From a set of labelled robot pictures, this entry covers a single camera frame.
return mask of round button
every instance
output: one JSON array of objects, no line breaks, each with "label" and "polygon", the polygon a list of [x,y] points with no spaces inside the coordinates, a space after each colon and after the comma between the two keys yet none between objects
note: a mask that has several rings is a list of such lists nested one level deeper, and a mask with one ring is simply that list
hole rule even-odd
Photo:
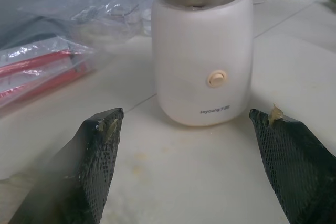
[{"label": "round button", "polygon": [[212,88],[217,88],[224,84],[226,74],[223,71],[215,71],[208,77],[208,84]]}]

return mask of plastic bag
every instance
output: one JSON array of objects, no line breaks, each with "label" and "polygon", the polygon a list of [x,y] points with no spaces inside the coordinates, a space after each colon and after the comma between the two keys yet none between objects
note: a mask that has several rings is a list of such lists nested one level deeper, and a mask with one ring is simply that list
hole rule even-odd
[{"label": "plastic bag", "polygon": [[68,84],[96,68],[95,50],[71,41],[66,26],[35,17],[0,35],[0,110]]},{"label": "plastic bag", "polygon": [[67,22],[74,39],[90,46],[125,42],[141,30],[137,0],[42,0],[19,10]]}]

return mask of table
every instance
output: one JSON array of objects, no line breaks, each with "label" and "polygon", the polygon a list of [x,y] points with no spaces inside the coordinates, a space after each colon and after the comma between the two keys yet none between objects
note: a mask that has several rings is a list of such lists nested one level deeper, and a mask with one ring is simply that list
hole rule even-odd
[{"label": "table", "polygon": [[[336,15],[324,1],[255,5],[249,109],[269,111],[275,103],[336,154]],[[109,49],[113,59],[101,71],[0,119],[0,179],[38,167],[83,120],[122,107],[102,224],[288,223],[264,172],[248,110],[214,127],[178,125],[156,102],[150,38]]]}]

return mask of brand logo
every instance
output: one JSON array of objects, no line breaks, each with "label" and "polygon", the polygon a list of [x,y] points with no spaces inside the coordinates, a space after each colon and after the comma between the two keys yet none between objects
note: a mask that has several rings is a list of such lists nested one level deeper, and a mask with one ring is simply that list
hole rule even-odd
[{"label": "brand logo", "polygon": [[200,114],[209,114],[209,113],[224,111],[224,110],[228,110],[228,109],[230,109],[230,105],[225,106],[225,107],[221,107],[221,108],[218,108],[218,109],[214,109],[214,110],[201,110]]}]

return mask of black mesh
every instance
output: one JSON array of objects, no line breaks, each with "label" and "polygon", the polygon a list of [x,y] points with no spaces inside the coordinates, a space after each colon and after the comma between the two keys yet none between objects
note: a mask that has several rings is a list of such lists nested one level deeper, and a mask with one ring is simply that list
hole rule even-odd
[{"label": "black mesh", "polygon": [[267,177],[290,224],[336,223],[336,159],[299,121],[251,110]]},{"label": "black mesh", "polygon": [[47,165],[9,224],[99,224],[122,119],[122,109],[115,109],[84,121]]}]

